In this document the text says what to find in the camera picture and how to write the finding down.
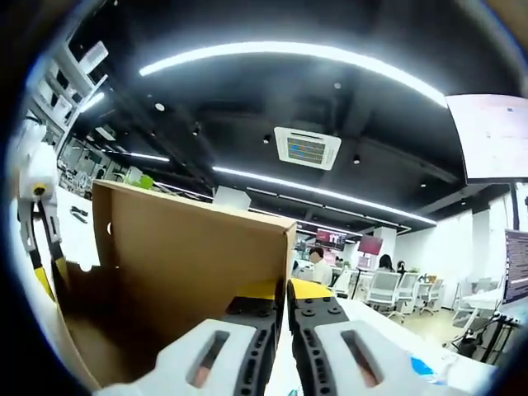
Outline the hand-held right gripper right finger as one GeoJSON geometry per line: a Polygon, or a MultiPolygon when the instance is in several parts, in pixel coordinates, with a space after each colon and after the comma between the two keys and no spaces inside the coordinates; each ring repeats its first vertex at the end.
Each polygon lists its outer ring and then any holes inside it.
{"type": "Polygon", "coordinates": [[[325,287],[287,286],[293,355],[307,395],[461,395],[439,370],[360,318],[325,287]]]}

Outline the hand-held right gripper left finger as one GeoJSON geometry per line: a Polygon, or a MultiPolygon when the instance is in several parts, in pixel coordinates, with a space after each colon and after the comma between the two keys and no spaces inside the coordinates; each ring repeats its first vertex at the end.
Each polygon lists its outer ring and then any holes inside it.
{"type": "Polygon", "coordinates": [[[244,286],[220,319],[206,319],[162,349],[154,368],[100,395],[262,395],[280,337],[285,282],[244,286]]]}

